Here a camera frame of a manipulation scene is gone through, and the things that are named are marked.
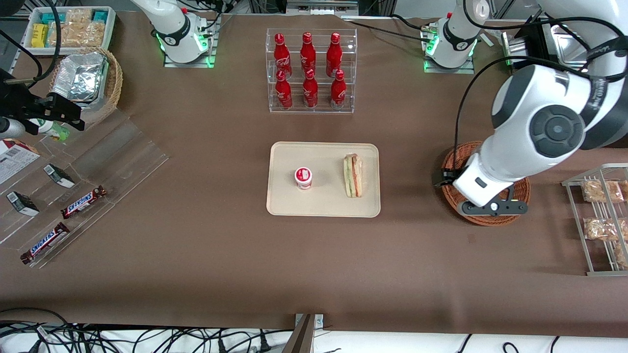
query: white plastic tray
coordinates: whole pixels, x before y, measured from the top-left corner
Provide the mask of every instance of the white plastic tray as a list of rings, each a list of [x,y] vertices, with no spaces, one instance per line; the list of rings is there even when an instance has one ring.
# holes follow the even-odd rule
[[[116,22],[116,12],[110,8],[109,6],[62,6],[57,7],[57,12],[65,13],[69,9],[92,9],[93,11],[102,10],[107,11],[107,23],[105,24],[105,35],[102,39],[102,44],[100,45],[103,49],[109,48],[109,43],[111,42],[111,36],[114,32],[114,23]],[[50,8],[35,8],[31,13],[31,16],[28,18],[28,27],[26,27],[26,35],[24,35],[24,47],[28,49],[33,55],[54,55],[55,47],[49,48],[33,48],[31,46],[31,39],[33,38],[33,25],[35,23],[39,23],[41,20],[41,14],[43,13],[51,13],[52,10]],[[62,46],[59,50],[59,55],[70,55],[70,54],[78,54],[79,51],[83,49],[80,48],[68,48]]]
[[[342,160],[357,153],[363,160],[364,196],[349,198]],[[312,171],[312,187],[296,187],[295,170]],[[365,143],[277,142],[271,148],[266,209],[272,215],[366,217],[379,214],[379,152]]]

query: white floor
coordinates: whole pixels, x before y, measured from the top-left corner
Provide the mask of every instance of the white floor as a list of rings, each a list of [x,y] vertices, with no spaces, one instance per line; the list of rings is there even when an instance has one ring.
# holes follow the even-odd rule
[[[224,335],[230,332],[241,331],[242,329],[229,329],[224,331]],[[259,333],[258,329],[245,329],[252,335]],[[125,330],[111,331],[103,333],[107,339],[123,339],[135,341],[143,331]],[[144,337],[151,337],[159,331],[151,332]],[[158,336],[145,340],[138,344],[136,352],[150,353],[169,336],[170,331],[163,332]],[[268,344],[275,346],[287,342],[289,332],[268,335]],[[224,339],[227,350],[236,343],[246,338],[245,335],[234,335]],[[389,332],[346,332],[346,331],[322,331],[316,332],[313,352],[326,353],[335,349],[340,349],[340,353],[456,353],[460,349],[466,335],[453,334],[409,334],[409,333],[389,333]],[[54,338],[48,338],[50,342],[56,342]],[[549,353],[550,344],[554,337],[550,336],[517,336],[517,335],[473,335],[469,340],[464,353],[504,353],[502,345],[505,342],[513,343],[520,353]],[[35,334],[16,334],[0,339],[0,352],[21,353],[28,352],[33,343],[37,340]],[[200,340],[192,337],[184,337],[177,340],[171,348],[171,353],[191,353],[199,346]],[[116,342],[116,347],[120,352],[131,352],[133,345],[130,343]],[[259,348],[259,339],[253,341],[253,346]],[[243,353],[247,344],[240,345],[233,349],[233,353]],[[92,352],[101,352],[98,347]],[[45,347],[40,347],[40,352],[46,352]],[[51,346],[50,353],[66,353],[67,350],[62,345]],[[209,346],[206,346],[205,353],[208,353]],[[214,340],[211,352],[218,352],[217,341]],[[628,352],[628,339],[605,339],[587,337],[560,337],[557,341],[554,353],[626,353]],[[510,347],[507,353],[516,353]]]

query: yellow package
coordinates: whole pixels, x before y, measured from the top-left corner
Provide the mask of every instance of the yellow package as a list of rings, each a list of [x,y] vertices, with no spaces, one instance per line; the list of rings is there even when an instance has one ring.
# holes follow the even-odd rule
[[[35,23],[33,25],[33,38],[31,39],[31,46],[33,48],[43,48],[48,38],[48,25]]]

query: beige tray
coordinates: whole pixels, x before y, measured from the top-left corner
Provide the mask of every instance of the beige tray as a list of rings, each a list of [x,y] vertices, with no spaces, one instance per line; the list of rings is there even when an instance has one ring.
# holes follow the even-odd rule
[[[349,198],[342,160],[357,153],[364,161],[364,196]],[[312,171],[312,187],[296,187],[295,170]],[[266,209],[272,215],[375,217],[379,214],[379,152],[366,143],[277,142],[271,148]]]

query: white cup with red lid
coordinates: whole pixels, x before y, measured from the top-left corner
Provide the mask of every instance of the white cup with red lid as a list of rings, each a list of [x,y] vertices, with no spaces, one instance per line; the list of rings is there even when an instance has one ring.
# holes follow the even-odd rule
[[[312,171],[302,166],[295,171],[296,186],[301,190],[307,190],[312,186]]]

